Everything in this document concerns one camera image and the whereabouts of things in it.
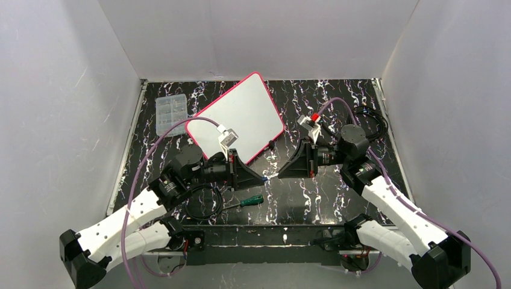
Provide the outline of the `white marker pen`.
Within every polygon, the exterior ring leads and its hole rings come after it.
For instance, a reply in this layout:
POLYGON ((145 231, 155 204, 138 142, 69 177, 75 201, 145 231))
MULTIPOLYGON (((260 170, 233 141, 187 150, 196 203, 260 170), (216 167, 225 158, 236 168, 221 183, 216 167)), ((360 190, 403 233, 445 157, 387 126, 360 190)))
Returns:
POLYGON ((269 181, 270 181, 270 180, 272 180, 274 178, 277 178, 278 177, 278 173, 273 173, 273 174, 270 174, 270 175, 265 175, 262 178, 264 178, 264 177, 268 178, 269 181))

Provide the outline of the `pink framed whiteboard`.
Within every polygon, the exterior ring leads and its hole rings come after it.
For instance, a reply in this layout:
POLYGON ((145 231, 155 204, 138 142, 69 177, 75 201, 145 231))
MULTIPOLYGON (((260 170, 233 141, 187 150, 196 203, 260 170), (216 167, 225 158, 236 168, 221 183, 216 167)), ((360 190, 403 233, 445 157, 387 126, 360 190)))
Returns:
POLYGON ((198 113, 232 129, 238 139, 231 145, 249 164, 284 131, 277 106, 258 72, 253 72, 198 113))

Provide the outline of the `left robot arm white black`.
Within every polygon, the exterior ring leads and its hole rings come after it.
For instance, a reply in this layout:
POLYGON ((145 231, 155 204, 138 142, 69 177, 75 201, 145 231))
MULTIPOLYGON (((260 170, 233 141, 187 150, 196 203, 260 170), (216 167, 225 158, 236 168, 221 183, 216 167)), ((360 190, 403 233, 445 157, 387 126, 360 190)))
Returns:
POLYGON ((60 259, 75 288, 91 288, 126 260, 172 243, 190 243, 192 235, 167 213, 192 193, 212 183, 239 191, 262 186, 266 180, 235 149, 206 159, 200 147, 187 145, 121 209, 86 229, 64 231, 59 237, 60 259))

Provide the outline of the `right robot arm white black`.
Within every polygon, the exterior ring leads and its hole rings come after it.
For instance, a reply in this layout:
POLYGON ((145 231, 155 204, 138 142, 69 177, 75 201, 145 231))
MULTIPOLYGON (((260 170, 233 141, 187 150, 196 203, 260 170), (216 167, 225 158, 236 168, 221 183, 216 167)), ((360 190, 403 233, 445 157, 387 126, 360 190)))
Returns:
POLYGON ((379 250, 411 272, 421 288, 448 288, 471 271, 471 250, 462 232, 447 233, 420 216, 421 209, 398 192, 366 153, 369 140, 353 124, 340 130, 334 145, 318 145, 307 137, 279 170, 278 178, 313 178, 321 166, 341 166, 344 183, 375 205, 400 230, 394 232, 361 214, 346 222, 345 234, 355 244, 379 250))

